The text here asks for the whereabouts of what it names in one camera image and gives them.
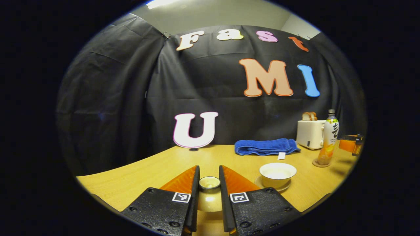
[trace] table surface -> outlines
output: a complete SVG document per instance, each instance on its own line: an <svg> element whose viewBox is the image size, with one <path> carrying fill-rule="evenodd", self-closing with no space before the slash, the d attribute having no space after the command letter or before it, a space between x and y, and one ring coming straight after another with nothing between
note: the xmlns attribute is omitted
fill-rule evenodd
<svg viewBox="0 0 420 236"><path fill-rule="evenodd" d="M208 145L192 152L188 148L172 147L135 163L88 176L78 176L80 183L118 211L124 210L146 188L160 188L180 173L194 165L200 166L200 177L219 175L219 166L224 165L254 183L260 176L259 168L267 163L287 163L297 169L290 187L280 192L300 212L305 211L326 194L340 186L357 157L338 148L337 140L331 165L315 167L312 161L320 149L310 150L298 145L300 153L286 155L277 160L277 155L237 155L234 145ZM193 236L228 235L223 231L221 212L197 214L197 232Z"/></svg>

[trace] blue towel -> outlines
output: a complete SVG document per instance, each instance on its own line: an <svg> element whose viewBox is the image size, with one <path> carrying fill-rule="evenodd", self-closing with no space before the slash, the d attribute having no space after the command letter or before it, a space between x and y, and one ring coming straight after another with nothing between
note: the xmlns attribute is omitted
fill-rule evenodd
<svg viewBox="0 0 420 236"><path fill-rule="evenodd" d="M249 154L257 154L259 156L278 155L279 152L285 152L287 155L300 151L294 139L239 140L235 143L235 153L241 156Z"/></svg>

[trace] orange juice bottle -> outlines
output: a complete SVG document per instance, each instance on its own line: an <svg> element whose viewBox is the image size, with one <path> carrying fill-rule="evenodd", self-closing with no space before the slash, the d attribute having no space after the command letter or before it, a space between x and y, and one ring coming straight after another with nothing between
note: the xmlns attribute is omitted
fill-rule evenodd
<svg viewBox="0 0 420 236"><path fill-rule="evenodd" d="M324 144L318 158L314 160L315 165L328 166L334 152L334 144L336 143L339 134L339 121L335 117L335 110L328 110L328 118L324 125Z"/></svg>

